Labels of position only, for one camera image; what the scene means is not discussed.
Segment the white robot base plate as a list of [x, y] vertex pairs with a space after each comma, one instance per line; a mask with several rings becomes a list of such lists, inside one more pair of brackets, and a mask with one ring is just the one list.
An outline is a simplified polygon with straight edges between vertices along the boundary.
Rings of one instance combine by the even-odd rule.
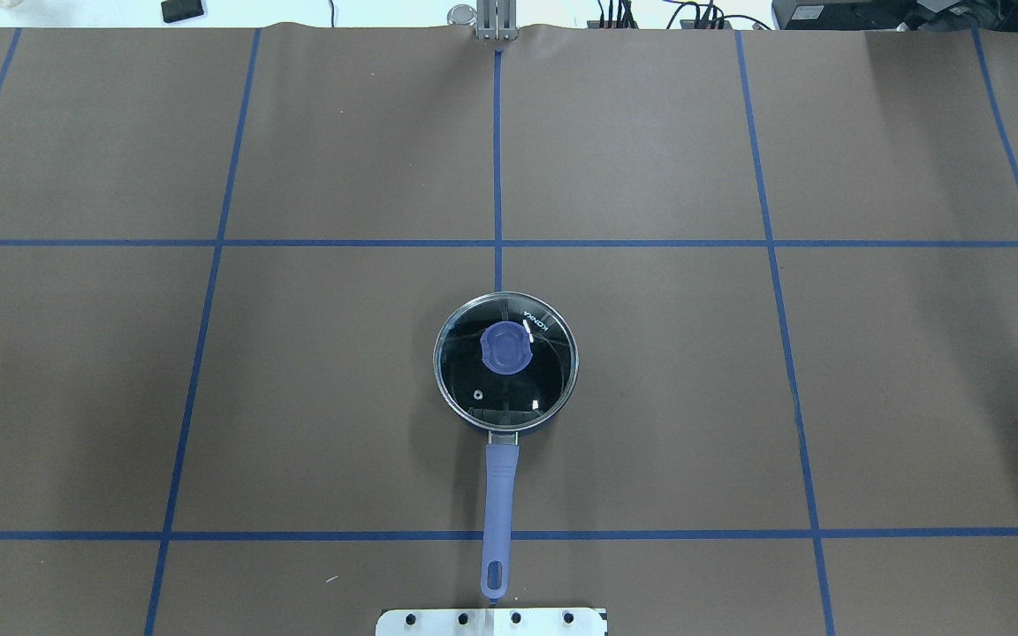
[[381, 613], [376, 635], [609, 635], [604, 609], [396, 609]]

